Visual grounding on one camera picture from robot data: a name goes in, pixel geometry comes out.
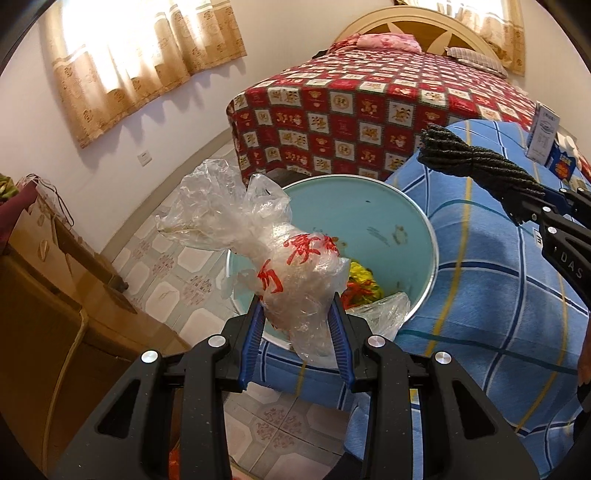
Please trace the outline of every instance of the clear plastic bag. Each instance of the clear plastic bag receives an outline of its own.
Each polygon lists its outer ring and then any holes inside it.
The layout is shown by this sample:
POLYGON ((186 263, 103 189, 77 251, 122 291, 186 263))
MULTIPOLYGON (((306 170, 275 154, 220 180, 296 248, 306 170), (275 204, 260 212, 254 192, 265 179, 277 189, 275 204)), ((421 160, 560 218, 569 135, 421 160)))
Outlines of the clear plastic bag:
POLYGON ((410 300, 404 292, 400 292, 368 305, 354 307, 347 313, 365 319, 373 334, 394 340, 409 311, 410 300))
POLYGON ((261 297, 273 327, 287 333, 301 359, 335 367, 326 317, 335 292, 346 288, 350 262, 329 236, 294 227, 289 202, 269 178, 254 175, 246 190, 237 167, 206 160, 185 176, 168 215, 156 221, 170 240, 248 257, 256 270, 237 281, 261 297))

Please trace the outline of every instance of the beige curtain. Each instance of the beige curtain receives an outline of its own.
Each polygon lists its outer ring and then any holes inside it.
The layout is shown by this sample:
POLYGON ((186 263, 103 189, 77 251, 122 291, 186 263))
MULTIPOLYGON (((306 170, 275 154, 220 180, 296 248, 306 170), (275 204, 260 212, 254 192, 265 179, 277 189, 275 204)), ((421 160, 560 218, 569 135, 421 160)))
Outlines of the beige curtain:
POLYGON ((45 21, 82 148, 191 75, 246 55, 228 0, 62 0, 45 21))
POLYGON ((525 35, 519 0, 394 0, 459 20, 495 50, 503 66, 525 75, 525 35))

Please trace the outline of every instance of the metal screw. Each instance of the metal screw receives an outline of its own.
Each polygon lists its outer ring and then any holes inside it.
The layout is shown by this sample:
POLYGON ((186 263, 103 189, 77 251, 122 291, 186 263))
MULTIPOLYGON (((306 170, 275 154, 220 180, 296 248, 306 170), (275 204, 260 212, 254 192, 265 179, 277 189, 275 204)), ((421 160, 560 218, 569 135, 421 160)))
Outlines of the metal screw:
POLYGON ((372 335, 371 337, 368 338, 368 343, 371 346, 374 346, 376 348, 380 348, 380 347, 383 347, 384 345, 386 345, 386 340, 384 339, 384 337, 380 337, 379 335, 372 335))
POLYGON ((442 365, 447 365, 451 363, 452 356, 447 352, 437 352, 435 354, 435 360, 442 365))
POLYGON ((152 364, 158 359, 158 352, 154 352, 153 350, 148 350, 147 352, 142 353, 142 362, 145 364, 152 364))
POLYGON ((222 335, 214 335, 207 342, 209 346, 220 348, 226 343, 226 339, 222 335))

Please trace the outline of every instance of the headboard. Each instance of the headboard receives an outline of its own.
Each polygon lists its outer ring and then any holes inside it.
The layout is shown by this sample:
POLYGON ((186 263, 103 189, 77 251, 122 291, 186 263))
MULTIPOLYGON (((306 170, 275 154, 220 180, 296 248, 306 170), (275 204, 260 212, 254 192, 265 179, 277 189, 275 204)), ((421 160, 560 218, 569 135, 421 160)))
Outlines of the headboard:
POLYGON ((458 20, 420 7, 386 7, 368 13, 345 28, 335 41, 354 33, 408 33, 415 36, 423 51, 442 55, 446 47, 475 50, 492 58, 492 47, 458 20))

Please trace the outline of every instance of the wooden cabinet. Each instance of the wooden cabinet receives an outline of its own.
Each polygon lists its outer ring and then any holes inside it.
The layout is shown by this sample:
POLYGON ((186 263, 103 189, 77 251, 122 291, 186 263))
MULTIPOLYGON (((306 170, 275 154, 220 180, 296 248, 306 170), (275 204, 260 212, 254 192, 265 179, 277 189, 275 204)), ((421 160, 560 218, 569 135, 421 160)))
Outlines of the wooden cabinet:
POLYGON ((0 256, 0 411, 45 474, 143 351, 189 349, 114 288, 120 277, 108 266, 57 243, 54 219, 36 203, 0 256))

